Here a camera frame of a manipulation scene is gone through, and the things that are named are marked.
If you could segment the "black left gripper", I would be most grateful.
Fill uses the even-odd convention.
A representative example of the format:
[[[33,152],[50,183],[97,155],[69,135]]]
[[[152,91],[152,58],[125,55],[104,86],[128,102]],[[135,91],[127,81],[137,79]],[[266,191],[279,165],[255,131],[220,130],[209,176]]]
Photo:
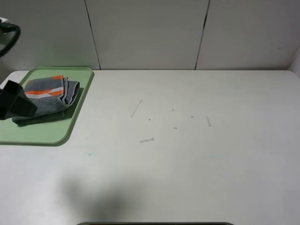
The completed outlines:
[[[25,95],[22,86],[9,80],[0,90],[0,119],[33,117],[37,107]]]

